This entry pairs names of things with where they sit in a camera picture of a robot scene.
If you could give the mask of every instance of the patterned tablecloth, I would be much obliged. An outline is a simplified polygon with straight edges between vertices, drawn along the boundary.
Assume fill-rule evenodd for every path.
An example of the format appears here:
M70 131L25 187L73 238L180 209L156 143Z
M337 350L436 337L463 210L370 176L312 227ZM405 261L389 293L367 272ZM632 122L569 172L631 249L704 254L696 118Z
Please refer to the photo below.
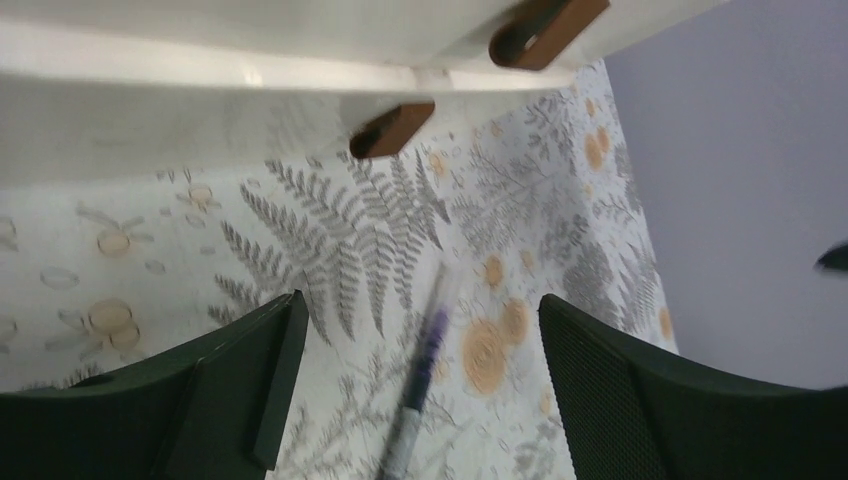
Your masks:
M440 255L465 287L410 478L573 478L541 296L675 348L603 63L397 159L0 191L0 390L69 385L299 288L312 327L269 478L371 479Z

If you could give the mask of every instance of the purple marker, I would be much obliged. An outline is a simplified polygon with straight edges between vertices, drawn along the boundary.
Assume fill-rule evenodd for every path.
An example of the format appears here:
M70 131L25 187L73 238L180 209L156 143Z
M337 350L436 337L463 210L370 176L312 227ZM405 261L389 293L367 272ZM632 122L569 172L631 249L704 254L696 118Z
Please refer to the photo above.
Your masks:
M406 467L412 457L415 439L421 426L421 412L427 400L427 390L433 378L433 366L439 357L442 338L448 328L448 313L456 303L458 285L454 278L448 278L448 268L444 263L439 265L436 276L436 288L431 300L429 315L430 324L423 345L415 358L412 378L403 398L403 407L397 421L396 435L389 439L389 449L383 464L382 480L401 480L406 476Z

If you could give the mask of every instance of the table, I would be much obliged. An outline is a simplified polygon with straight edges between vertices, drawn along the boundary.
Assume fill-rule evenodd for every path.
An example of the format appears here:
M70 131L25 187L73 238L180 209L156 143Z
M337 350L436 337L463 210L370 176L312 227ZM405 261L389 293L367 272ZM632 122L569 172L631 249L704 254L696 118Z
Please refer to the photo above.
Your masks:
M0 191L0 390L69 385L299 288L312 327L268 478L371 479L439 258L465 287L410 478L573 478L541 296L675 350L603 63L396 159Z

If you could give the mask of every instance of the black object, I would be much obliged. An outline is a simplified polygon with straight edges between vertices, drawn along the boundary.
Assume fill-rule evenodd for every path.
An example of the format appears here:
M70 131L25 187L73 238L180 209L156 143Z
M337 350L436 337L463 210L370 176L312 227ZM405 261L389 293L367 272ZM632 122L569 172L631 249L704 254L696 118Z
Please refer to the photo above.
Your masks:
M69 389L0 395L0 478L263 479L308 318L295 292Z
M739 377L542 298L545 357L580 480L820 479L848 472L848 388Z
M848 273L848 243L837 245L821 256L816 266L828 271Z

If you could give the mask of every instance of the floral tablecloth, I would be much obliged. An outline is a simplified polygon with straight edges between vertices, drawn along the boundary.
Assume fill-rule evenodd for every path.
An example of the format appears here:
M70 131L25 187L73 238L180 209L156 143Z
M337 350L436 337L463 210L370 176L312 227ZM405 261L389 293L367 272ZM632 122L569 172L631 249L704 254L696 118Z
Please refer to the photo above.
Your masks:
M573 478L536 321L554 292L674 350L603 63L395 159L0 191L0 390L66 386L305 292L276 472L371 479L437 259L465 275L415 479Z

